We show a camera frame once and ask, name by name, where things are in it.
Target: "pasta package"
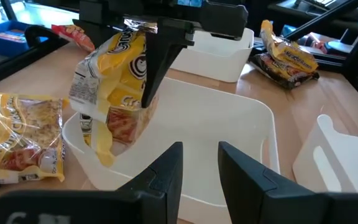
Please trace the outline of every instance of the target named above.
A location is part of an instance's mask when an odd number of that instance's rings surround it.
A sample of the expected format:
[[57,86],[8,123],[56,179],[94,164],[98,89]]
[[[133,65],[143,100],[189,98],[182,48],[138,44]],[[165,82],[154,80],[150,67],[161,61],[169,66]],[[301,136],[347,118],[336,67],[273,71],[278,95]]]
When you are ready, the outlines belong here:
[[318,72],[304,72],[286,63],[274,60],[268,53],[254,55],[249,59],[249,62],[266,77],[289,90],[312,78],[319,78]]
[[62,100],[0,93],[0,184],[64,180]]
[[303,51],[296,42],[277,37],[273,33],[273,25],[270,21],[263,21],[260,36],[264,42],[267,52],[274,60],[289,64],[290,66],[310,73],[314,72],[318,64],[313,55]]
[[102,165],[129,149],[148,125],[157,95],[141,107],[146,83],[145,34],[126,29],[80,62],[70,88],[71,107],[80,112],[84,141]]

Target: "wooden countertop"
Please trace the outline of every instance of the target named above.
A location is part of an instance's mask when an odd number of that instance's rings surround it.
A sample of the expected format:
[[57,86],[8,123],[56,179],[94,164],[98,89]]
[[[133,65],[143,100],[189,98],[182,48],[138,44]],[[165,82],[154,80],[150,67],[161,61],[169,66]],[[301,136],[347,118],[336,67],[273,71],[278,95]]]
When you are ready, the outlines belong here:
[[[65,97],[73,69],[85,56],[77,46],[68,44],[1,81],[0,92]],[[358,136],[358,93],[337,73],[321,72],[318,81],[310,81],[292,91],[283,90],[248,65],[237,83],[224,83],[176,70],[170,70],[167,76],[254,98],[269,106],[275,116],[281,172],[290,179],[294,179],[293,161],[318,115],[330,115],[338,131]],[[73,113],[70,108],[66,109],[64,120]],[[94,189],[70,151],[67,152],[64,171],[66,180],[62,183],[45,179],[5,185],[0,188],[0,195],[18,189]]]

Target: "white plastic bin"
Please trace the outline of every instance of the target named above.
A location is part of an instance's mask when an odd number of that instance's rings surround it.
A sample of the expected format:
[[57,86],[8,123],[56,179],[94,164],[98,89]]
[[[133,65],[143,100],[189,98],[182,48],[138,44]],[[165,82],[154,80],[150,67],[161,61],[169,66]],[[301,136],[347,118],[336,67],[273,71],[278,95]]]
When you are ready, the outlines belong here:
[[296,181],[315,192],[358,192],[358,137],[320,115],[293,164]]
[[270,167],[280,173],[273,113],[250,98],[165,78],[153,119],[137,142],[110,168],[83,141],[78,114],[63,137],[92,184],[115,190],[143,171],[175,141],[183,142],[179,218],[193,223],[231,223],[218,172],[218,142],[227,141],[257,161],[268,139]]
[[254,47],[254,31],[245,28],[239,41],[196,31],[195,45],[183,49],[171,68],[224,82],[238,81]]

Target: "red snack bag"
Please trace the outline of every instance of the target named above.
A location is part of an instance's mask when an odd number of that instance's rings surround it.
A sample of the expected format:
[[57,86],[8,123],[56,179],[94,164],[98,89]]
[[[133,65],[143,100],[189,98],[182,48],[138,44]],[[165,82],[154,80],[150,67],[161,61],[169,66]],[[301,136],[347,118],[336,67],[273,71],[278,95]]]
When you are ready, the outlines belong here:
[[54,33],[58,34],[70,42],[75,42],[79,47],[87,52],[94,51],[91,39],[85,34],[84,30],[76,25],[52,25]]

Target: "blue tray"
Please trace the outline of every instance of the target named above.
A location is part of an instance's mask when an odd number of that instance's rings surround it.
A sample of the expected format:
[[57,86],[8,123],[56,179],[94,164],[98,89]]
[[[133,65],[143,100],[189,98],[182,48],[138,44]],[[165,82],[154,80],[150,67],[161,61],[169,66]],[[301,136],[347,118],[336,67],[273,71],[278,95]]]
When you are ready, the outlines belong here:
[[[25,31],[25,29],[29,26],[30,25],[22,22],[7,21],[0,24],[0,33],[13,29]],[[43,37],[41,38],[41,41],[45,41],[45,40],[47,40],[47,38],[43,38]],[[0,38],[0,55],[13,57],[20,53],[25,52],[28,49],[29,46],[27,45],[27,42],[20,43],[20,42],[14,42],[11,40]]]

